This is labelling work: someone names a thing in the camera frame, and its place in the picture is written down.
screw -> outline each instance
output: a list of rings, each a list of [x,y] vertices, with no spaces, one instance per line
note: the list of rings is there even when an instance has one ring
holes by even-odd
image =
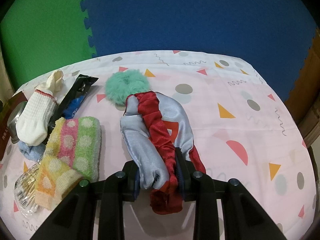
[[[229,182],[233,186],[238,186],[240,183],[239,180],[237,180],[237,179],[230,179]]]
[[[201,171],[195,171],[195,172],[193,173],[193,176],[196,177],[196,178],[201,178],[202,175],[203,175],[203,173],[202,173]]]
[[[80,187],[86,187],[89,185],[89,181],[87,181],[86,179],[83,179],[79,182]]]
[[[123,178],[125,176],[125,172],[124,171],[118,171],[116,172],[116,177],[117,178]]]

patterned tablecloth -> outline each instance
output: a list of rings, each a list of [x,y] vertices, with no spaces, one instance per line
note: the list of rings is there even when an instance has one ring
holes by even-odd
[[[308,151],[282,101],[255,69],[239,58],[144,51],[93,58],[61,68],[69,83],[80,73],[99,78],[76,113],[76,118],[94,116],[100,120],[99,180],[121,170],[131,159],[120,133],[124,107],[113,105],[104,95],[107,78],[127,69],[139,69],[153,91],[182,104],[207,174],[224,181],[238,178],[289,240],[298,240],[306,232],[316,202]],[[29,98],[34,87],[49,75],[31,80],[19,91]],[[33,164],[9,141],[0,169],[0,216],[17,240],[30,239],[50,214],[38,209],[27,220],[14,203],[14,183]],[[194,212],[195,203],[184,203],[180,213],[156,215],[149,206],[149,192],[142,191],[136,202],[124,204],[126,239],[192,239]],[[224,239],[221,206],[219,212],[220,238]]]

teal fur ball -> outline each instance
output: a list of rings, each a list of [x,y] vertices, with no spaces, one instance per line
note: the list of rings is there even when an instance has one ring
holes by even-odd
[[[150,84],[139,70],[132,69],[114,73],[106,81],[105,90],[109,100],[118,105],[125,105],[129,95],[149,91]]]

black plastic packet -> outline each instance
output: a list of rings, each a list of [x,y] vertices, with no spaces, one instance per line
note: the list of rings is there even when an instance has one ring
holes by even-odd
[[[71,119],[75,116],[90,87],[98,79],[99,78],[82,74],[77,77],[69,92],[58,106],[58,109],[54,112],[53,116],[51,116],[49,120],[47,139],[49,138],[49,135],[51,134],[53,128],[55,127],[55,123],[59,118],[64,117],[66,119]]]

blue sock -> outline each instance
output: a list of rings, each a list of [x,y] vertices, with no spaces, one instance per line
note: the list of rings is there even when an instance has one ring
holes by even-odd
[[[45,145],[40,143],[38,146],[27,146],[23,141],[18,142],[20,152],[31,161],[39,162],[45,150]]]

